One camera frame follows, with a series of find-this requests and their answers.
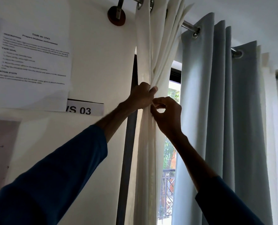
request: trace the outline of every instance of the hand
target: hand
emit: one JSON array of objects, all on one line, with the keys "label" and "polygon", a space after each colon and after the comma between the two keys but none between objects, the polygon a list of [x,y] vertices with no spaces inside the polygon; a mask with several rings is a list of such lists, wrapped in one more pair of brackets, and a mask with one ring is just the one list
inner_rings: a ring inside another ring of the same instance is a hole
[{"label": "hand", "polygon": [[[150,107],[154,119],[159,129],[168,137],[173,137],[182,133],[181,111],[182,107],[171,97],[160,97],[152,100],[154,105]],[[159,113],[157,109],[166,109],[164,113]]]},{"label": "hand", "polygon": [[140,85],[135,86],[130,92],[130,96],[125,101],[126,104],[134,111],[149,106],[152,104],[152,100],[158,88],[154,86],[152,89],[149,89],[150,85],[146,82],[142,82]]}]

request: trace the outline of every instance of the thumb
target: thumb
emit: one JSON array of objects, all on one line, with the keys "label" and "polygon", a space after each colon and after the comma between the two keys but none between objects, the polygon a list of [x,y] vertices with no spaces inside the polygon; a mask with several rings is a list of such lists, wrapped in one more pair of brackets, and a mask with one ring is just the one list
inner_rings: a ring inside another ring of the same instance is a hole
[{"label": "thumb", "polygon": [[150,112],[152,113],[152,116],[157,122],[160,119],[161,113],[157,111],[156,107],[153,104],[150,105]]},{"label": "thumb", "polygon": [[154,86],[152,89],[149,90],[149,94],[154,96],[157,91],[158,91],[158,87]]}]

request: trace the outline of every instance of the balcony railing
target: balcony railing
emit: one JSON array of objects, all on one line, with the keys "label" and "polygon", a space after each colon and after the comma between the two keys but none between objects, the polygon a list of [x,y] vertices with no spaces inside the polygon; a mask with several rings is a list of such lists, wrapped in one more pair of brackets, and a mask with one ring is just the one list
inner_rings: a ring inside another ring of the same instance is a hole
[{"label": "balcony railing", "polygon": [[175,169],[163,170],[159,220],[168,218],[172,214],[175,171]]}]

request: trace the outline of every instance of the green foliage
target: green foliage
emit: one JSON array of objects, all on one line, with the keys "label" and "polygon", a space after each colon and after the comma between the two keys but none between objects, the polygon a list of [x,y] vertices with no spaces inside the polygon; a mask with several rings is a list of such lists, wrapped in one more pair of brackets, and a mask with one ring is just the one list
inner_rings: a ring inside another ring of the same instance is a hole
[{"label": "green foliage", "polygon": [[[179,103],[180,99],[180,92],[174,89],[169,88],[168,89],[168,96],[173,98],[177,103]],[[170,140],[166,137],[165,138],[165,145],[164,145],[164,163],[163,163],[163,169],[169,169],[171,159],[173,158],[173,154],[175,152],[175,148],[170,142]]]}]

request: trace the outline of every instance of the light blue curtain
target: light blue curtain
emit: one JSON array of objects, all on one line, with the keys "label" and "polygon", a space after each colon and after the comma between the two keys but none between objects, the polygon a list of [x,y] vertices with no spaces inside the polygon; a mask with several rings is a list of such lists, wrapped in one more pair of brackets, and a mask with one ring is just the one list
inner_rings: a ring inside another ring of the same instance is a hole
[{"label": "light blue curtain", "polygon": [[[182,34],[182,131],[192,146],[266,225],[272,225],[257,72],[257,42],[236,47],[231,27],[214,13]],[[178,155],[172,225],[207,224],[196,190]]]}]

